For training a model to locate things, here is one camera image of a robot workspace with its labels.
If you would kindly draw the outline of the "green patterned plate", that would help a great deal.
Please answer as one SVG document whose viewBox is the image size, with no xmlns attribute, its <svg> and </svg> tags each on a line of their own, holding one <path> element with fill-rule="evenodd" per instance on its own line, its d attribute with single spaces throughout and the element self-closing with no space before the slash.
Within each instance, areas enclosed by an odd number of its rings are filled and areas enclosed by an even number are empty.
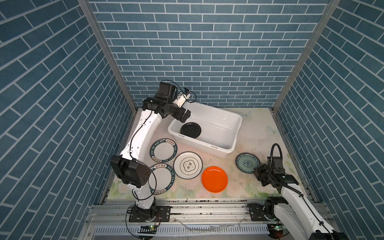
<svg viewBox="0 0 384 240">
<path fill-rule="evenodd" d="M 252 174 L 254 168 L 260 166 L 260 160 L 251 153 L 241 153 L 236 157 L 236 166 L 240 171 L 246 174 Z"/>
</svg>

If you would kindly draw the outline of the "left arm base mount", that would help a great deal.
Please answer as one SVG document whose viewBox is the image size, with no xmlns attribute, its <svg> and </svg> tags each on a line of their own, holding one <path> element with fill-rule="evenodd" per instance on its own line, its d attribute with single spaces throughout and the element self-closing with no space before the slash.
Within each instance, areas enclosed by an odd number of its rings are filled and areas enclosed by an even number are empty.
<svg viewBox="0 0 384 240">
<path fill-rule="evenodd" d="M 130 223 L 144 223 L 144 222 L 169 222 L 171 214 L 170 206 L 156 206 L 151 207 L 148 210 L 141 209 L 137 206 L 133 206 L 128 210 Z"/>
</svg>

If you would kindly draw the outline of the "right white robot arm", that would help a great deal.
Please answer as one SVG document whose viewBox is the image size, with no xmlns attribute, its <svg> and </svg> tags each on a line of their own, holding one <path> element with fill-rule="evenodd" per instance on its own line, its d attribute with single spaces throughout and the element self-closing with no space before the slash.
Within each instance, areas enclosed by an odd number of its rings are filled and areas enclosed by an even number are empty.
<svg viewBox="0 0 384 240">
<path fill-rule="evenodd" d="M 281 194 L 268 197 L 263 209 L 268 220 L 279 221 L 295 240 L 347 240 L 337 232 L 309 202 L 300 190 L 299 182 L 283 168 L 266 164 L 254 168 L 254 175 L 262 186 L 271 185 Z"/>
</svg>

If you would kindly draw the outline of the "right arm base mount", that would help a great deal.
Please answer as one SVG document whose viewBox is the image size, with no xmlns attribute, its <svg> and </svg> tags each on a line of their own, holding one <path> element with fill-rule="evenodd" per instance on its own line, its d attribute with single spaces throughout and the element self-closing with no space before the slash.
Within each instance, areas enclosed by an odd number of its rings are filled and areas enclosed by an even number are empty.
<svg viewBox="0 0 384 240">
<path fill-rule="evenodd" d="M 260 204 L 248 204 L 247 210 L 250 213 L 251 221 L 252 222 L 276 222 L 279 221 L 279 219 L 275 216 L 274 210 L 277 205 L 285 206 L 285 203 L 269 203 L 267 202 L 264 205 Z"/>
</svg>

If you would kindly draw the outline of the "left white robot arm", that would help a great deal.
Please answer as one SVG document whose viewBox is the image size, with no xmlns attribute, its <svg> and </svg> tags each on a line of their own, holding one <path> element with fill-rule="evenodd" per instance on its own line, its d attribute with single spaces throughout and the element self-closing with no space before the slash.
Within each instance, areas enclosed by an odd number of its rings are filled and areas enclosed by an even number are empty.
<svg viewBox="0 0 384 240">
<path fill-rule="evenodd" d="M 161 81 L 154 97 L 143 101 L 142 112 L 132 137 L 117 156 L 112 156 L 110 164 L 116 176 L 130 188 L 137 207 L 150 211 L 156 207 L 154 194 L 151 193 L 149 179 L 150 167 L 144 163 L 144 157 L 157 126 L 167 116 L 184 123 L 191 112 L 183 105 L 191 96 L 187 88 L 180 88 L 170 80 Z"/>
</svg>

